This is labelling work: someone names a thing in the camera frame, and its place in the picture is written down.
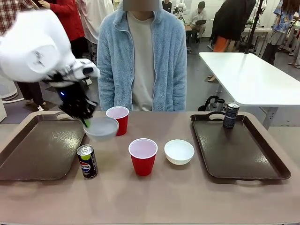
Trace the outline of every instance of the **white t-shirt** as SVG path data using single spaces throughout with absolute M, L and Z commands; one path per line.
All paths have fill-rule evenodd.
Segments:
M 198 13 L 198 9 L 191 11 L 188 17 L 188 24 L 195 25 L 198 20 L 207 20 L 207 13 L 205 9 L 203 9 L 200 14 Z
M 86 39 L 97 44 L 100 24 L 113 12 L 112 0 L 78 0 L 78 9 Z
M 134 45 L 134 71 L 132 102 L 135 111 L 152 111 L 155 81 L 151 24 L 154 18 L 140 21 L 127 12 L 129 31 Z

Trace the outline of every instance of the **blue fleece jacket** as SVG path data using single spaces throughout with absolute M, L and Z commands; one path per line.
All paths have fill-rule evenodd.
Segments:
M 172 14 L 154 12 L 151 25 L 155 82 L 153 111 L 184 111 L 187 89 L 187 49 L 185 29 Z M 103 111 L 114 106 L 132 110 L 135 77 L 134 47 L 122 2 L 107 16 L 99 29 L 97 67 L 100 106 Z

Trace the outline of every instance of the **laptop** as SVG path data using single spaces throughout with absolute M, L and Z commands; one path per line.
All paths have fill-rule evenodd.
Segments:
M 206 20 L 198 20 L 196 21 L 196 25 L 200 26 L 202 24 L 205 24 L 206 23 Z

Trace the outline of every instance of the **pepsi can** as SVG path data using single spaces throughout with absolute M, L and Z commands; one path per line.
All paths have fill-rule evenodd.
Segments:
M 93 146 L 85 144 L 77 149 L 79 164 L 85 178 L 93 178 L 98 174 L 98 167 Z
M 240 109 L 240 105 L 235 102 L 230 102 L 227 105 L 225 117 L 223 121 L 223 126 L 225 128 L 233 128 L 236 118 L 238 116 L 238 111 Z

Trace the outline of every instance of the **jacket collar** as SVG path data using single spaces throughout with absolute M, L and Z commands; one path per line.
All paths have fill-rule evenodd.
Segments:
M 162 21 L 162 13 L 163 13 L 163 5 L 160 1 L 159 10 L 154 11 L 153 23 L 160 23 Z M 118 30 L 129 30 L 126 12 L 123 11 L 123 1 L 121 1 L 119 4 L 113 24 Z

